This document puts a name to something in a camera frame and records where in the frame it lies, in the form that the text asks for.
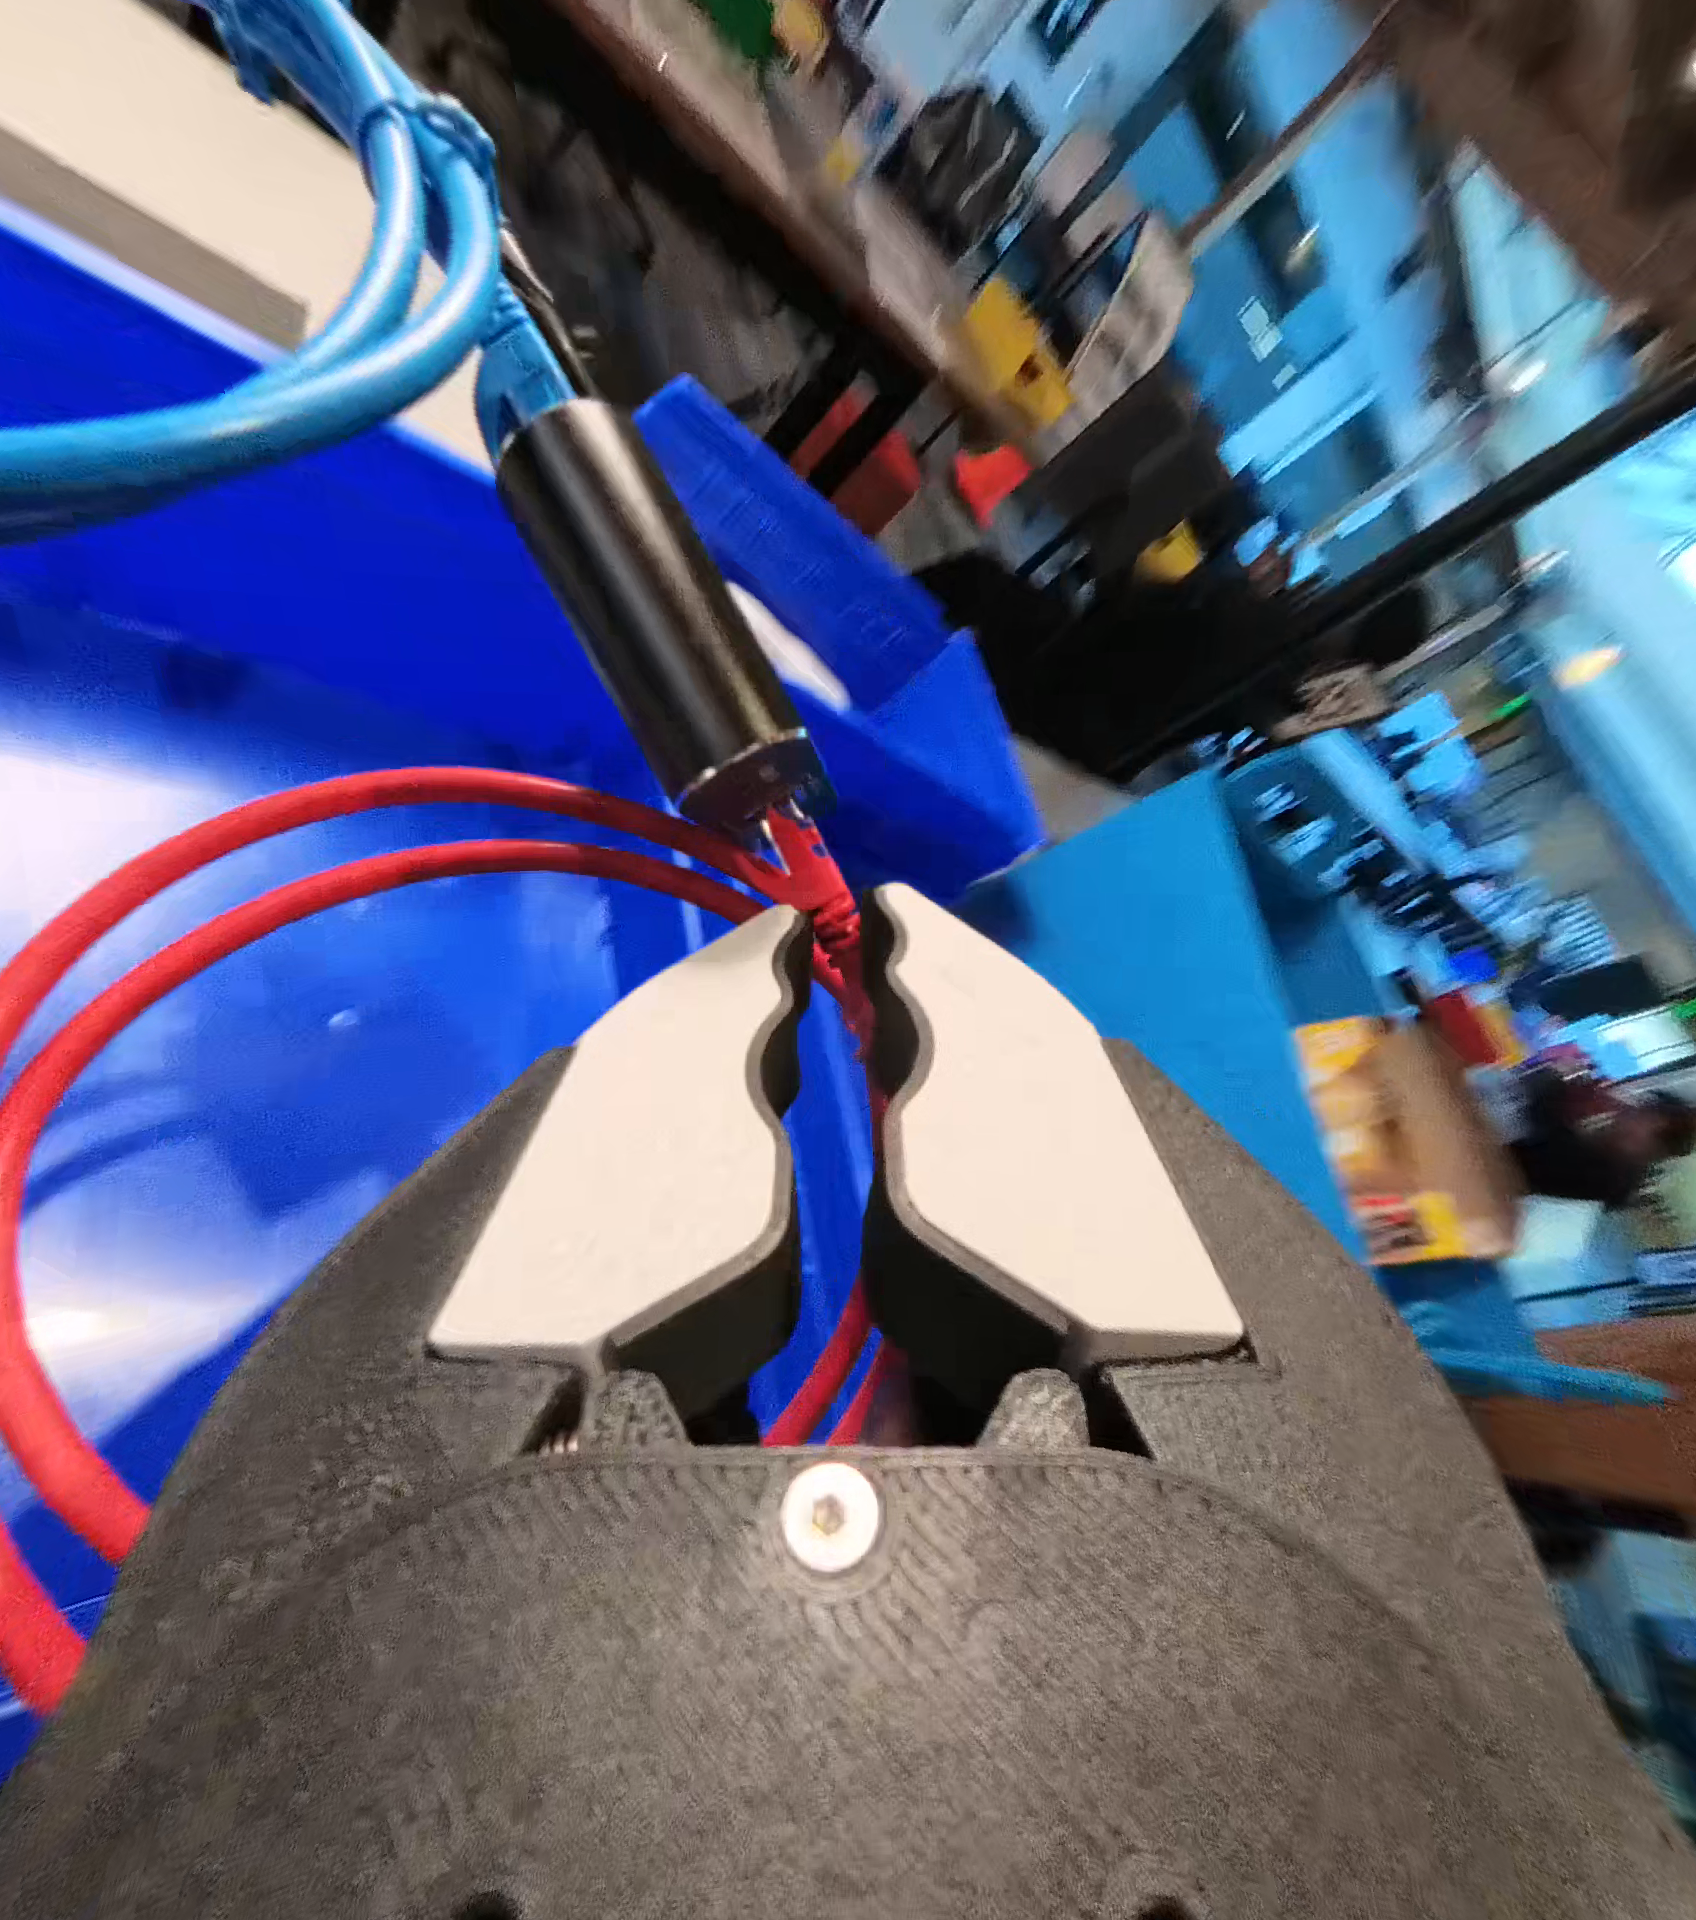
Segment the black ethernet adapter hub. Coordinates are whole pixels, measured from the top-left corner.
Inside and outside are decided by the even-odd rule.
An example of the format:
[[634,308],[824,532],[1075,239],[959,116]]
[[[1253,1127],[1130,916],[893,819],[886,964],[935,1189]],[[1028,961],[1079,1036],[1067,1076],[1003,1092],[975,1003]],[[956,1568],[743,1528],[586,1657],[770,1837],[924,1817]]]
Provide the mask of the black ethernet adapter hub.
[[837,799],[824,759],[634,420],[569,398],[521,424],[497,493],[669,805],[748,836]]

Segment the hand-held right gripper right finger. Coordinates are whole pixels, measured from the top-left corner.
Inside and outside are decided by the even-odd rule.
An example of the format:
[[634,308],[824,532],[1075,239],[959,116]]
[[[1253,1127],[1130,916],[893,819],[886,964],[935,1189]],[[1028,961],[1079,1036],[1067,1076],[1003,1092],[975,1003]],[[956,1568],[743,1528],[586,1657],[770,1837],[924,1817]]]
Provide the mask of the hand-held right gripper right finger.
[[1100,1030],[909,885],[862,900],[878,1091],[862,1287],[913,1369],[1104,1369],[1247,1324]]

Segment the blue plastic bins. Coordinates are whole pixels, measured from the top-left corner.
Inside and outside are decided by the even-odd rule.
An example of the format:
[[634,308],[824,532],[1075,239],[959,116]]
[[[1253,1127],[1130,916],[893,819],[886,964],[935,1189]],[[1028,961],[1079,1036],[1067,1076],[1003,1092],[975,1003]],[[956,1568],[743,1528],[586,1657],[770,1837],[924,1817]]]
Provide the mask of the blue plastic bins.
[[1360,1251],[1325,1153],[1286,984],[1217,775],[1197,775],[991,877],[956,916],[1134,1044]]

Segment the black metal pole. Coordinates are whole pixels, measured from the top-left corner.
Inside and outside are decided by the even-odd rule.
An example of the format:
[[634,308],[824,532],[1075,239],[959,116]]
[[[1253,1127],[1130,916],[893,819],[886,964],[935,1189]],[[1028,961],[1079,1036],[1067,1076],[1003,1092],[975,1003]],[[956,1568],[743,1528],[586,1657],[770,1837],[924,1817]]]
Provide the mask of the black metal pole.
[[1325,636],[1383,608],[1430,570],[1470,554],[1490,536],[1692,415],[1696,415],[1696,347],[1667,373],[1607,406],[1580,428],[1527,458],[1347,581],[1307,594],[1292,612],[1284,642],[1236,671],[1229,684],[1189,714],[1189,725],[1198,728],[1222,708],[1301,673]]

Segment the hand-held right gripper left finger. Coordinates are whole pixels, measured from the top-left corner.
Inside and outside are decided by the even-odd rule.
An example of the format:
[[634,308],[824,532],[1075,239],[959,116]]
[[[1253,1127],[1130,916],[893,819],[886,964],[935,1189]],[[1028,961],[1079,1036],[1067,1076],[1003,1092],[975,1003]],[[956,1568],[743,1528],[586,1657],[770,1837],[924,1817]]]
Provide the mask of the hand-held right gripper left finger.
[[796,1331],[806,919],[770,907],[572,1044],[431,1329],[447,1358],[757,1374]]

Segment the yellow box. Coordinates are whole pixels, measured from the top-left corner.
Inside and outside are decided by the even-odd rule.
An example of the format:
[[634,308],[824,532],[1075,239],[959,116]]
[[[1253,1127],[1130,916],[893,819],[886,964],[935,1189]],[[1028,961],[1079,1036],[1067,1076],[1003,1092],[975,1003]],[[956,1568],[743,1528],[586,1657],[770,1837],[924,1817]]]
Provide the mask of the yellow box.
[[997,273],[972,293],[959,335],[985,378],[1031,430],[1061,424],[1075,406],[1075,390],[1041,319],[1014,282]]

